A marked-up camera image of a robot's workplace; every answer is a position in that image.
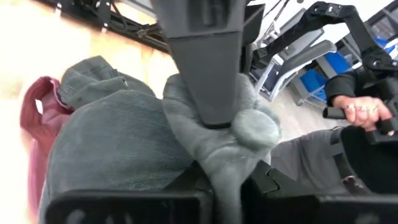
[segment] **gray fabric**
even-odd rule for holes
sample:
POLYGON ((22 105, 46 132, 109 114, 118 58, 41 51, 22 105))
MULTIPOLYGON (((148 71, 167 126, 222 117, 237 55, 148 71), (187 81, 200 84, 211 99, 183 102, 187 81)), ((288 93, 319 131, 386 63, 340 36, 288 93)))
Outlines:
POLYGON ((159 190, 191 163, 170 130, 162 101, 101 57, 68 69, 58 91, 78 108, 55 140, 40 202, 69 190, 159 190))
POLYGON ((271 152, 271 165, 314 192, 347 194, 331 153, 331 132, 314 131, 278 144, 271 152))
POLYGON ((237 83, 238 108, 227 129, 212 130, 201 125, 180 75, 167 80, 163 100, 174 135, 209 177, 220 223, 225 224, 242 222, 241 184, 280 139, 277 116, 257 98, 248 77, 239 75, 237 83))

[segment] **white wall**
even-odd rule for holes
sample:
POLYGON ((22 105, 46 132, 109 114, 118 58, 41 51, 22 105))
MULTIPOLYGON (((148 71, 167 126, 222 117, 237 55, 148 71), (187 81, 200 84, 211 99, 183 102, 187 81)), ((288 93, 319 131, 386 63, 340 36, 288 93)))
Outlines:
MULTIPOLYGON (((386 7, 392 0, 377 0, 377 1, 364 1, 364 0, 329 0, 326 2, 342 4, 342 5, 354 5, 359 12, 363 21, 368 20, 371 16, 377 13, 382 8, 386 7)), ((266 4, 266 10, 264 13, 268 12, 278 0, 256 0, 251 4, 266 4)), ((274 20, 276 14, 279 9, 282 7, 284 0, 279 4, 278 7, 274 9, 272 13, 270 13, 262 22, 260 34, 265 33, 266 29, 269 27, 271 22, 274 20)), ((293 15, 295 15, 301 8, 308 9, 315 0, 304 0, 303 3, 299 4, 296 0, 291 0, 286 8, 283 10, 279 19, 277 20, 277 26, 282 26, 285 24, 293 15)), ((349 33, 348 28, 345 24, 337 24, 337 25, 327 25, 323 28, 325 30, 325 34, 318 39, 314 44, 322 41, 322 40, 330 40, 333 43, 336 43, 341 38, 349 33)))

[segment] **gym floor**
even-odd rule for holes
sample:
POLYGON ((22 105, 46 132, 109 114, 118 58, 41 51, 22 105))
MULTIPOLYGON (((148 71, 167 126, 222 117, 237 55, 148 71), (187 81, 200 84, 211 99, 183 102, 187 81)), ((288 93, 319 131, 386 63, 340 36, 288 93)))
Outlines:
MULTIPOLYGON (((118 8, 137 22, 155 22, 129 6, 119 4, 118 8)), ((167 54, 61 19, 54 9, 35 1, 1 0, 0 21, 0 223, 32 223, 26 202, 31 138, 19 128, 26 89, 41 76, 61 78, 74 63, 102 55, 114 68, 146 82, 161 98, 167 77, 177 73, 177 68, 167 54)), ((280 116, 284 140, 336 125, 336 121, 322 119, 318 108, 296 106, 288 90, 275 102, 266 103, 280 116)))

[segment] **black sleeve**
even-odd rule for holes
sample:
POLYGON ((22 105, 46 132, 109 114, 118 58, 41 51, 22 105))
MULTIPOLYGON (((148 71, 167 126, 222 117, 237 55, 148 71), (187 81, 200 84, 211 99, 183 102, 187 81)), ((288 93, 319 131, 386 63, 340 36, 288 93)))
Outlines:
POLYGON ((356 71, 349 71, 329 79, 325 85, 328 106, 333 106, 332 101, 336 96, 356 96, 358 89, 356 71))

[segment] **black handle grip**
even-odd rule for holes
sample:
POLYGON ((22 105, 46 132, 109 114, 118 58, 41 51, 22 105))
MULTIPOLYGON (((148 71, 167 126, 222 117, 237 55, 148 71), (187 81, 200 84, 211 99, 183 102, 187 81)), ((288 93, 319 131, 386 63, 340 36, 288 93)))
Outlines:
POLYGON ((346 113, 343 109, 327 107, 323 109, 323 118, 328 119, 346 119, 346 113))

